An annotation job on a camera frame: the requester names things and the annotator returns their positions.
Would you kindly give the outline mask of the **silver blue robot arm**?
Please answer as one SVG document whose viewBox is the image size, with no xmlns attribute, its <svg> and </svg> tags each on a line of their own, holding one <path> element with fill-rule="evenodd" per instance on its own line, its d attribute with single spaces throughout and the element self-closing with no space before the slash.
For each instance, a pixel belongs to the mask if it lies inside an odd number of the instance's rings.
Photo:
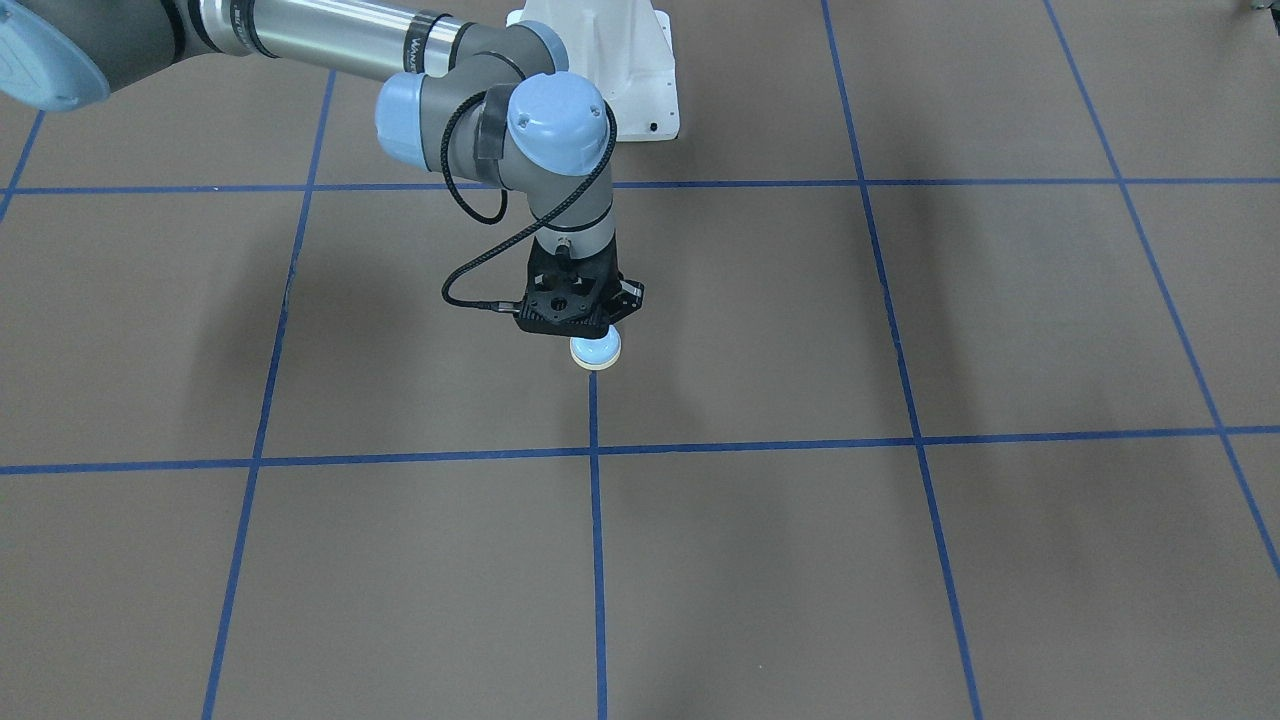
<svg viewBox="0 0 1280 720">
<path fill-rule="evenodd" d="M 643 305 L 617 258 L 617 127 L 550 27 L 490 27 L 389 1 L 5 1 L 3 92 L 74 111 L 191 58 L 262 56 L 380 83 L 398 161 L 526 197 L 531 223 L 453 270 L 443 299 L 535 334 L 599 340 Z"/>
</svg>

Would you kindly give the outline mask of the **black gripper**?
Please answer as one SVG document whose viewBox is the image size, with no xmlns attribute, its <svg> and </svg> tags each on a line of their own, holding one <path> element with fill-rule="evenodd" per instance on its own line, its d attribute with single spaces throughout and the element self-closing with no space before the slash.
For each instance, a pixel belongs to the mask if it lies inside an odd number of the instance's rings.
<svg viewBox="0 0 1280 720">
<path fill-rule="evenodd" d="M 562 249 L 549 252 L 535 243 L 530 250 L 530 275 L 536 272 L 563 272 L 603 281 L 602 309 L 611 323 L 618 323 L 640 310 L 644 302 L 644 284 L 626 278 L 618 269 L 616 240 L 588 258 L 571 258 Z"/>
</svg>

